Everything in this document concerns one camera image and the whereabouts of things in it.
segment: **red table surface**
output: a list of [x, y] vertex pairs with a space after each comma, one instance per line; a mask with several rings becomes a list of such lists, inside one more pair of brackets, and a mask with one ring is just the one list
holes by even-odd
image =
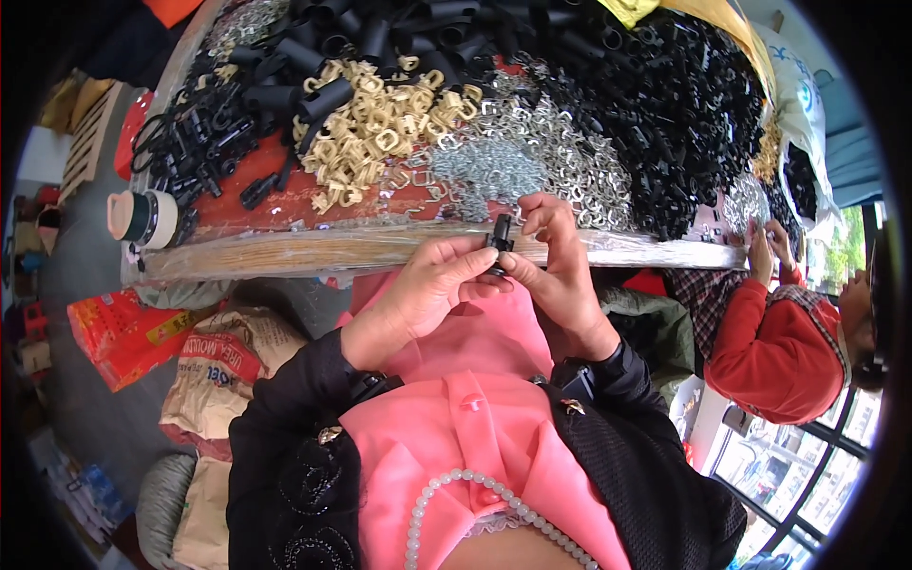
[[[433, 220], [441, 215], [441, 208], [449, 202], [447, 198], [439, 202], [426, 202], [430, 198], [428, 191], [411, 185], [401, 190], [383, 191], [381, 195], [377, 184], [374, 184], [364, 192], [363, 202], [349, 208], [336, 204], [320, 216], [313, 209], [310, 199], [324, 192], [326, 188], [317, 186], [316, 176], [305, 173], [296, 162], [284, 192], [272, 191], [255, 210], [245, 210], [239, 197], [244, 188], [257, 178], [265, 178], [273, 172], [281, 171], [286, 156], [287, 148], [279, 143], [278, 135], [260, 140], [260, 149], [244, 157], [238, 163], [237, 171], [221, 180], [222, 196], [213, 198], [209, 193], [205, 193], [194, 204], [200, 213], [200, 222], [190, 243], [209, 242], [245, 232], [284, 232], [292, 227], [300, 228], [302, 224], [305, 228], [313, 230], [321, 224], [376, 218], [384, 212], [407, 214], [411, 220], [416, 221]], [[414, 170], [421, 171], [426, 168], [422, 166]], [[715, 208], [720, 214], [722, 200], [723, 196], [720, 196]], [[511, 211], [507, 206], [497, 202], [490, 202], [489, 206], [492, 217], [501, 212]], [[713, 239], [721, 244], [722, 236], [712, 233], [713, 229], [721, 228], [730, 243], [739, 244], [741, 241], [731, 235], [724, 218], [720, 215], [720, 220], [716, 222], [712, 210], [708, 206], [699, 207], [693, 228], [684, 239], [699, 241], [700, 235], [708, 228]]]

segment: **red jacket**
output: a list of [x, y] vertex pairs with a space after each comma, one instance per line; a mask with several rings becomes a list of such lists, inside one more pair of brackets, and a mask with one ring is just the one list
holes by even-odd
[[[783, 285], [804, 286], [798, 269], [781, 279]], [[807, 311], [788, 300], [766, 308], [766, 295], [755, 279], [745, 279], [732, 294], [704, 369], [706, 382], [772, 423], [819, 418], [842, 390], [839, 358]], [[825, 300], [814, 310], [836, 338], [839, 311]]]

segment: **woman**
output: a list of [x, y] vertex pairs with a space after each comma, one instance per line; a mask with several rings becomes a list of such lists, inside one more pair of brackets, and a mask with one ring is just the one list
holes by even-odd
[[[866, 271], [843, 286], [839, 308], [805, 288], [792, 257], [788, 233], [772, 220], [753, 228], [748, 251], [751, 271], [714, 274], [718, 287], [678, 288], [679, 300], [695, 318], [698, 344], [711, 356], [706, 383], [739, 406], [776, 424], [803, 424], [823, 415], [840, 392], [878, 391], [886, 373], [874, 366], [875, 323]], [[781, 286], [770, 293], [774, 257]], [[700, 272], [675, 272], [688, 275]], [[699, 284], [699, 279], [687, 281]], [[725, 294], [721, 289], [731, 292]], [[720, 310], [708, 309], [716, 306]], [[715, 339], [706, 333], [718, 329]]]
[[[480, 236], [427, 242], [398, 275], [356, 282], [343, 326], [254, 385], [230, 430], [233, 568], [731, 561], [745, 511], [686, 463], [599, 308], [569, 204], [520, 205], [547, 272]], [[513, 280], [484, 275], [495, 261]], [[553, 367], [533, 301], [575, 358]], [[549, 384], [552, 368], [584, 396]], [[404, 386], [354, 405], [372, 370]]]

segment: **window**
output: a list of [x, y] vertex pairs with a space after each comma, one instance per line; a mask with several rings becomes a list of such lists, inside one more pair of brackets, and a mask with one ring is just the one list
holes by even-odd
[[879, 414], [879, 393], [847, 389], [830, 411], [803, 426], [758, 418], [746, 437], [721, 427], [725, 442], [712, 477], [748, 511], [734, 567], [760, 552], [790, 555], [791, 570], [811, 567], [852, 499]]
[[799, 542], [799, 540], [795, 534], [789, 534], [782, 539], [778, 546], [772, 549], [772, 553], [775, 555], [788, 554], [792, 557], [793, 561], [792, 565], [789, 566], [789, 570], [801, 570], [806, 566], [810, 567], [810, 563], [814, 559], [814, 553], [804, 544], [820, 545], [809, 534], [805, 535], [804, 544]]
[[844, 208], [842, 215], [843, 226], [808, 243], [808, 286], [818, 293], [839, 295], [855, 269], [866, 267], [862, 207]]

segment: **pearl necklace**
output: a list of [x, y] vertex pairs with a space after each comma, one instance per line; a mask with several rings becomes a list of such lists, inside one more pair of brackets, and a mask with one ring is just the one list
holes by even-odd
[[586, 554], [586, 551], [570, 540], [569, 536], [554, 528], [554, 525], [548, 523], [543, 516], [530, 509], [529, 505], [524, 504], [522, 499], [507, 489], [503, 483], [498, 483], [493, 477], [485, 477], [483, 473], [474, 472], [471, 469], [454, 469], [449, 473], [442, 473], [439, 478], [431, 479], [428, 486], [421, 490], [421, 497], [415, 500], [415, 508], [411, 510], [412, 516], [409, 520], [409, 539], [405, 543], [407, 548], [405, 570], [418, 570], [418, 549], [421, 547], [418, 537], [421, 536], [421, 517], [424, 516], [424, 508], [428, 506], [430, 498], [441, 486], [460, 479], [479, 483], [484, 485], [485, 489], [496, 492], [511, 508], [516, 510], [516, 514], [556, 542], [558, 546], [563, 546], [564, 550], [571, 554], [582, 567], [586, 570], [598, 570], [598, 562], [593, 560], [592, 556]]

